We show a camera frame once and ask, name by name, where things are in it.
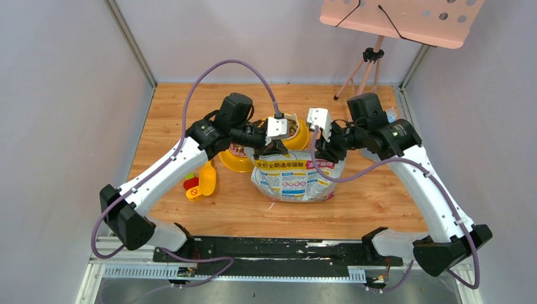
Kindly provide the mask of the yellow toy block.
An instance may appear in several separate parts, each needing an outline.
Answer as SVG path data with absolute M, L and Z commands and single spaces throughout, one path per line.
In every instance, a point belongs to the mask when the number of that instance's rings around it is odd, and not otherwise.
M 204 195 L 201 192 L 201 189 L 199 188 L 199 186 L 196 186 L 186 191 L 186 198 L 189 201 L 197 201 L 197 200 L 204 198 Z

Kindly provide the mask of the yellow plastic scoop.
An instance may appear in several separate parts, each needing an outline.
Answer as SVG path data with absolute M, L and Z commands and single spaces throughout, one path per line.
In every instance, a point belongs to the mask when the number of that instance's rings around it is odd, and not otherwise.
M 199 170 L 199 187 L 203 196 L 211 196 L 216 188 L 217 172 L 212 161 L 206 162 Z

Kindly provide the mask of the red toy block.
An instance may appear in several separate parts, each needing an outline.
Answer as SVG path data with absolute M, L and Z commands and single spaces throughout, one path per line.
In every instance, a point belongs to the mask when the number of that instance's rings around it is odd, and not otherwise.
M 183 181 L 183 188 L 185 190 L 190 190 L 192 188 L 199 186 L 199 178 L 195 176 L 193 173 L 187 174 Z

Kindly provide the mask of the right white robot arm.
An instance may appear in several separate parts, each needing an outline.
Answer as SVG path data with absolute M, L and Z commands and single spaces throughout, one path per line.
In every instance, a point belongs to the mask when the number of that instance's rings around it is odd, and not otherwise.
M 476 259 L 491 230 L 476 224 L 445 189 L 413 125 L 404 119 L 390 121 L 374 93 L 355 96 L 347 105 L 351 119 L 344 126 L 324 108 L 308 111 L 306 122 L 316 137 L 313 164 L 341 162 L 349 150 L 366 149 L 401 180 L 427 225 L 420 233 L 373 230 L 362 238 L 363 259 L 373 265 L 386 256 L 411 259 L 433 277 L 451 272 L 466 258 Z

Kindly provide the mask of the pink music stand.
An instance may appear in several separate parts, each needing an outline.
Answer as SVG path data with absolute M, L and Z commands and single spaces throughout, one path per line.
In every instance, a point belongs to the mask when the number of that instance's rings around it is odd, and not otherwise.
M 377 90 L 384 56 L 381 46 L 387 37 L 435 48 L 461 48 L 483 4 L 481 0 L 324 1 L 320 12 L 323 24 L 377 36 L 374 47 L 363 52 L 361 62 L 341 88 L 353 84 L 354 76 L 365 66 L 360 85 L 353 92 L 363 93 L 372 73 L 372 89 Z

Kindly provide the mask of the yellow double pet feeder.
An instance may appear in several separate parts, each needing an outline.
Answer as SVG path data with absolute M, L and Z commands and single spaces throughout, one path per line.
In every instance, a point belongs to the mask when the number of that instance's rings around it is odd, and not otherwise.
M 283 143 L 288 150 L 303 150 L 306 148 L 309 142 L 309 131 L 306 123 L 298 118 L 299 129 L 293 138 L 283 139 Z M 249 173 L 253 171 L 254 164 L 247 158 L 238 158 L 232 155 L 228 150 L 218 154 L 220 161 L 229 169 L 234 172 Z

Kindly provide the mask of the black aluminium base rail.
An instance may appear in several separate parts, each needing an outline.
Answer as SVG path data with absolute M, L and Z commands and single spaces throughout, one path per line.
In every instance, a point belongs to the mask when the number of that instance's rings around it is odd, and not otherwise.
M 221 281 L 352 282 L 380 287 L 390 269 L 407 259 L 377 253 L 371 237 L 362 240 L 197 237 L 173 255 L 150 245 L 122 250 L 103 260 L 112 278 Z

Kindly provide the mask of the pink bowl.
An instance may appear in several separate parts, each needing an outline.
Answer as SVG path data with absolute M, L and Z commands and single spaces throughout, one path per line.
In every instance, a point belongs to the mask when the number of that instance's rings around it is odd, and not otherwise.
M 244 152 L 244 146 L 240 144 L 234 144 L 232 143 L 229 147 L 229 151 L 232 155 L 238 157 L 238 158 L 247 158 L 246 153 Z

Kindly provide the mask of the pet food bag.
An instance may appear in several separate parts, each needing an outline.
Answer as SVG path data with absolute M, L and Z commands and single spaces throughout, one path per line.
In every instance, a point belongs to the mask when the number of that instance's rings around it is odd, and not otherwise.
M 325 201 L 334 196 L 336 183 L 317 172 L 309 150 L 268 156 L 248 153 L 248 157 L 254 165 L 252 183 L 274 201 Z

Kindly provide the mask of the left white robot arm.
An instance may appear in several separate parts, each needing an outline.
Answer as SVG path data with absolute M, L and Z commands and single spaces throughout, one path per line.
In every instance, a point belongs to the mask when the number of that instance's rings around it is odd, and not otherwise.
M 219 109 L 195 121 L 170 151 L 134 179 L 119 187 L 108 184 L 99 192 L 101 216 L 130 251 L 150 244 L 164 247 L 180 262 L 188 261 L 194 245 L 179 224 L 158 223 L 148 217 L 158 200 L 187 174 L 201 168 L 231 144 L 263 153 L 267 148 L 284 151 L 287 120 L 277 111 L 261 125 L 250 122 L 253 101 L 240 93 L 224 98 Z

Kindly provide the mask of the pet food kibble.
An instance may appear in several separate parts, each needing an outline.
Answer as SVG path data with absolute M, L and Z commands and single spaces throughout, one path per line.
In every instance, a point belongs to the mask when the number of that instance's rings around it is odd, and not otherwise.
M 241 130 L 233 129 L 232 131 L 236 131 L 237 133 L 232 136 L 234 140 L 229 146 L 229 151 L 233 155 L 247 157 L 243 143 L 247 143 L 246 147 L 253 149 L 253 154 L 256 156 L 283 155 L 291 151 L 292 149 L 289 147 L 288 143 L 284 141 L 290 139 L 297 133 L 298 123 L 291 118 L 287 118 L 289 137 L 272 140 L 269 144 L 261 148 L 260 144 L 263 143 L 261 135 L 264 136 L 266 134 L 267 125 L 267 119 L 265 118 L 263 120 L 248 122 Z

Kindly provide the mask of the cream bowl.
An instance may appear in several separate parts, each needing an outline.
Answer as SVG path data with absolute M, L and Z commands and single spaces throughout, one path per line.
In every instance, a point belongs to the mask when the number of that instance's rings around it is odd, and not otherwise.
M 298 119 L 297 119 L 297 116 L 295 114 L 283 114 L 282 117 L 280 118 L 286 118 L 288 120 L 288 124 L 289 124 L 289 138 L 293 138 L 295 136 L 295 134 L 298 132 L 298 129 L 299 129 L 299 123 L 298 123 Z

